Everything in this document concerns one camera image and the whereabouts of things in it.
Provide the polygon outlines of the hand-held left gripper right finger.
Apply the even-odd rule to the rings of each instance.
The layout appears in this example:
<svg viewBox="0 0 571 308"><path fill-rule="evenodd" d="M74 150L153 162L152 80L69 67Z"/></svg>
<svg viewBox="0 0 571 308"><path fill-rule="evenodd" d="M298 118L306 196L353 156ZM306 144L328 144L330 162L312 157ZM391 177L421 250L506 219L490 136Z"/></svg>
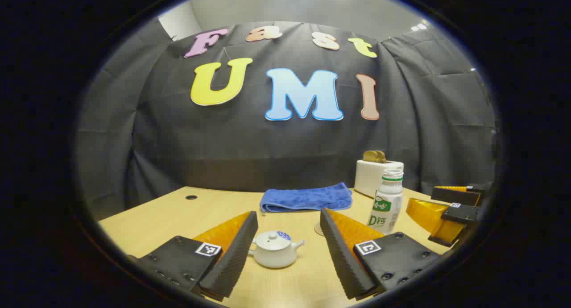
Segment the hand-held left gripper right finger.
<svg viewBox="0 0 571 308"><path fill-rule="evenodd" d="M329 208L320 211L320 227L348 299L390 291L412 281L441 258L406 233L383 235Z"/></svg>

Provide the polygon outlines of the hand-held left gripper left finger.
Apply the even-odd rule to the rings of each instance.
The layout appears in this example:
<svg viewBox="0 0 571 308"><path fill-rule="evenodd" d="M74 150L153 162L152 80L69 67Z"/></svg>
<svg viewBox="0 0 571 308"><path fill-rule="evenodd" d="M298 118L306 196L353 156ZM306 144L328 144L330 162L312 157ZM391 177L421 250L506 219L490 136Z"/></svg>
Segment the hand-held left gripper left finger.
<svg viewBox="0 0 571 308"><path fill-rule="evenodd" d="M222 301L234 289L258 229L247 211L193 238L177 235L131 261L163 284Z"/></svg>

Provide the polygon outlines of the white ceramic teacup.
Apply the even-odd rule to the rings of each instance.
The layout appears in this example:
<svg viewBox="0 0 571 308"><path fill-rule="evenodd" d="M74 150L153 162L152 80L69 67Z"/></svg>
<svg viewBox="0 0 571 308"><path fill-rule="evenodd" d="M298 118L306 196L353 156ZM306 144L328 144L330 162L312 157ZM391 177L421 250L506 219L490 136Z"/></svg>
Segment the white ceramic teacup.
<svg viewBox="0 0 571 308"><path fill-rule="evenodd" d="M282 269L296 262L298 258L297 250L302 245L305 245L305 243L306 241L304 240L298 242L292 241L290 246L280 251L267 251L255 245L255 249L249 250L248 254L261 266L270 269Z"/></svg>

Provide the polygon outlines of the white water bottle green label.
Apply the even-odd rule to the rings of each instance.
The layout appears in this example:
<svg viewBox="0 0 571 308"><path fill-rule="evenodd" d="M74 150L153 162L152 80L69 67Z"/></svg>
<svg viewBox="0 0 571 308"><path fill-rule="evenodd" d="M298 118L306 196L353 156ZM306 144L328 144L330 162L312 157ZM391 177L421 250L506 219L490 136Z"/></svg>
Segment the white water bottle green label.
<svg viewBox="0 0 571 308"><path fill-rule="evenodd" d="M390 168L383 172L367 225L383 235L392 233L401 211L404 172Z"/></svg>

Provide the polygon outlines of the blue towel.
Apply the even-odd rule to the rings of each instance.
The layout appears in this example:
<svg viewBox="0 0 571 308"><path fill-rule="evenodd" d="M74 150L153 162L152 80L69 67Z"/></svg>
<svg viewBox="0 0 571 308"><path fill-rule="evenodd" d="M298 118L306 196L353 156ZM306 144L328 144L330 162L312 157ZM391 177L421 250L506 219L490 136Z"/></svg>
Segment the blue towel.
<svg viewBox="0 0 571 308"><path fill-rule="evenodd" d="M310 189L267 190L260 202L263 214L293 211L345 210L352 206L352 192L344 183Z"/></svg>

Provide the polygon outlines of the white toaster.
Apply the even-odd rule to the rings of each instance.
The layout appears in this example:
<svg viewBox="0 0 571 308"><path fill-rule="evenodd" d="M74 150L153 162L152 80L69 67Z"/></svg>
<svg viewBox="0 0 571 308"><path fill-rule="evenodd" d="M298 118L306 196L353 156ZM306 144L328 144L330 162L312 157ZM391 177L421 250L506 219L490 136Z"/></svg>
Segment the white toaster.
<svg viewBox="0 0 571 308"><path fill-rule="evenodd" d="M369 197L374 197L382 182L382 176L387 169L404 171L404 163L387 160L385 163L375 163L357 160L355 175L355 191Z"/></svg>

